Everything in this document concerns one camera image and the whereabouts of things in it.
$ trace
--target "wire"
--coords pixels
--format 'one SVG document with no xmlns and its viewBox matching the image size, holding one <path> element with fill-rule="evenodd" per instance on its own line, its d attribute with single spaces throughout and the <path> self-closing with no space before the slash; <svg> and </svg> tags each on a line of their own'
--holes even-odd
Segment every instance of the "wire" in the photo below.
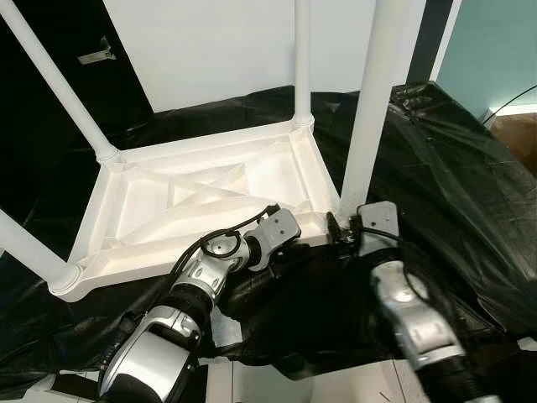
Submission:
<svg viewBox="0 0 537 403">
<path fill-rule="evenodd" d="M 224 254 L 215 254 L 214 252 L 211 252 L 209 249 L 207 249 L 206 243 L 202 244 L 200 246 L 200 249 L 203 251 L 204 254 L 206 254 L 207 256 L 211 258 L 225 259 L 225 258 L 229 258 L 230 256 L 233 256 L 241 247 L 241 233 L 238 231 L 231 231 L 230 233 L 225 233 L 224 235 L 226 235 L 227 237 L 233 236 L 236 241 L 235 246 L 229 252 L 226 252 Z"/>
<path fill-rule="evenodd" d="M 509 101 L 505 102 L 495 113 L 493 113 L 492 115 L 490 115 L 488 118 L 486 118 L 485 120 L 483 120 L 483 123 L 482 124 L 485 124 L 486 122 L 488 122 L 490 120 L 490 118 L 492 116 L 495 116 L 498 112 L 500 112 L 504 107 L 506 107 L 507 105 L 509 105 L 509 103 L 511 103 L 512 101 L 514 101 L 515 99 L 517 98 L 520 98 L 521 96 L 523 96 L 526 92 L 530 92 L 531 90 L 534 90 L 535 88 L 537 88 L 537 85 L 536 86 L 531 86 L 530 88 L 528 88 L 526 91 L 524 92 L 520 92 L 515 98 L 513 99 L 510 99 Z"/>
<path fill-rule="evenodd" d="M 401 237 L 398 237 L 397 235 L 393 235 L 392 233 L 387 233 L 386 231 L 381 231 L 379 229 L 366 228 L 366 227 L 358 227 L 358 229 L 364 233 L 374 233 L 375 235 L 380 235 L 381 237 L 390 238 L 390 239 L 393 239 L 394 241 L 404 242 Z"/>
</svg>

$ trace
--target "black cable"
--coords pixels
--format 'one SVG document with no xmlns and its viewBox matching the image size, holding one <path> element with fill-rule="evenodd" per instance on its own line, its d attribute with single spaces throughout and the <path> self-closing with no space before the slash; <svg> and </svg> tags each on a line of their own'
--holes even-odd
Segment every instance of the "black cable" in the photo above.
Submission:
<svg viewBox="0 0 537 403">
<path fill-rule="evenodd" d="M 404 242 L 401 237 L 398 237 L 397 235 L 393 235 L 392 233 L 387 233 L 386 231 L 381 231 L 380 229 L 358 227 L 358 230 L 364 233 L 374 233 L 375 235 L 380 235 L 381 237 L 390 238 L 397 242 Z"/>
<path fill-rule="evenodd" d="M 210 258 L 225 259 L 229 258 L 230 256 L 233 256 L 241 247 L 241 233 L 238 231 L 231 231 L 230 233 L 225 233 L 224 235 L 226 235 L 227 237 L 233 236 L 236 239 L 235 246 L 229 252 L 226 252 L 224 254 L 215 254 L 214 252 L 211 252 L 209 249 L 207 249 L 206 243 L 202 244 L 200 246 L 200 249 Z"/>
<path fill-rule="evenodd" d="M 509 101 L 505 102 L 495 113 L 493 113 L 492 115 L 490 115 L 488 118 L 486 118 L 485 120 L 483 120 L 483 123 L 482 124 L 485 124 L 486 122 L 488 122 L 490 120 L 490 118 L 492 116 L 495 116 L 496 113 L 500 112 L 504 107 L 506 107 L 507 105 L 509 105 L 509 103 L 511 103 L 512 101 L 514 101 L 515 99 L 517 98 L 520 98 L 521 96 L 523 96 L 526 92 L 530 92 L 531 90 L 534 90 L 535 88 L 537 88 L 537 85 L 535 86 L 531 86 L 530 88 L 528 88 L 526 91 L 524 92 L 520 92 L 515 98 L 513 99 L 510 99 Z"/>
<path fill-rule="evenodd" d="M 421 299 L 422 302 L 424 302 L 425 304 L 429 305 L 429 306 L 432 306 L 431 305 L 431 302 L 430 302 L 430 298 L 427 298 L 427 297 L 424 297 L 422 296 L 415 288 L 414 286 L 412 285 L 412 282 L 410 281 L 410 278 L 409 278 L 409 269 L 408 269 L 408 266 L 407 264 L 404 264 L 403 262 L 403 277 L 404 277 L 404 280 L 409 283 L 409 287 L 410 289 L 418 296 L 418 298 Z"/>
</svg>

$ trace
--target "white floor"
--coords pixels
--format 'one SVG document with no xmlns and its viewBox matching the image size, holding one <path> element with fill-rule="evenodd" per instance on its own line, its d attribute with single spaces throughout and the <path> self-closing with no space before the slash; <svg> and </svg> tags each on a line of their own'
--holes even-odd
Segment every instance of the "white floor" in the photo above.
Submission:
<svg viewBox="0 0 537 403">
<path fill-rule="evenodd" d="M 96 373 L 82 374 L 96 379 Z M 77 403 L 76 399 L 29 390 L 18 403 Z M 418 380 L 404 360 L 344 369 L 292 381 L 272 366 L 212 364 L 206 403 L 427 403 Z"/>
</svg>

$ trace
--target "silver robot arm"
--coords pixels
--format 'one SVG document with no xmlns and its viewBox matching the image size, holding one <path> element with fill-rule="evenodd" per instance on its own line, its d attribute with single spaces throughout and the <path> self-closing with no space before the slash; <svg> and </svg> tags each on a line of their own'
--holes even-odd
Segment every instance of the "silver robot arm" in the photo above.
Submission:
<svg viewBox="0 0 537 403">
<path fill-rule="evenodd" d="M 196 369 L 194 354 L 229 273 L 264 269 L 273 251 L 300 236 L 291 212 L 278 209 L 252 231 L 210 239 L 169 292 L 113 356 L 100 401 L 173 402 Z"/>
<path fill-rule="evenodd" d="M 371 285 L 396 341 L 431 401 L 498 403 L 473 373 L 449 322 L 432 306 L 422 281 L 400 259 L 396 206 L 389 201 L 357 210 L 359 256 L 373 267 Z"/>
</svg>

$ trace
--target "metal bracket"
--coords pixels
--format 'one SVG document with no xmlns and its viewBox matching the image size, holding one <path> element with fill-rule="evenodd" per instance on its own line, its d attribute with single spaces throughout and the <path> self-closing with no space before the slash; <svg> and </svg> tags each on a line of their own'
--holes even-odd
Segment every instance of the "metal bracket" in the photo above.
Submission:
<svg viewBox="0 0 537 403">
<path fill-rule="evenodd" d="M 412 368 L 419 369 L 442 359 L 465 355 L 459 340 L 444 317 L 417 295 L 427 298 L 425 285 L 413 275 L 404 276 L 398 260 L 377 266 L 373 283 L 395 337 Z"/>
<path fill-rule="evenodd" d="M 80 61 L 82 65 L 89 65 L 97 61 L 116 59 L 116 56 L 112 53 L 112 47 L 108 43 L 108 39 L 106 36 L 103 36 L 101 38 L 99 45 L 101 46 L 102 50 L 90 53 L 89 55 L 78 56 L 78 61 Z"/>
<path fill-rule="evenodd" d="M 392 235 L 399 236 L 397 219 L 397 207 L 391 201 L 380 201 L 373 204 L 365 204 L 357 209 L 358 216 L 362 220 L 364 228 L 378 229 Z M 380 249 L 397 248 L 397 241 L 376 235 L 374 233 L 362 233 L 362 245 L 360 256 L 371 254 Z"/>
<path fill-rule="evenodd" d="M 295 216 L 288 209 L 282 208 L 271 214 L 266 220 L 260 222 L 257 228 L 244 234 L 244 238 L 255 238 L 261 248 L 261 259 L 248 269 L 251 271 L 263 270 L 269 264 L 270 255 L 274 250 L 284 243 L 298 238 L 301 233 Z"/>
</svg>

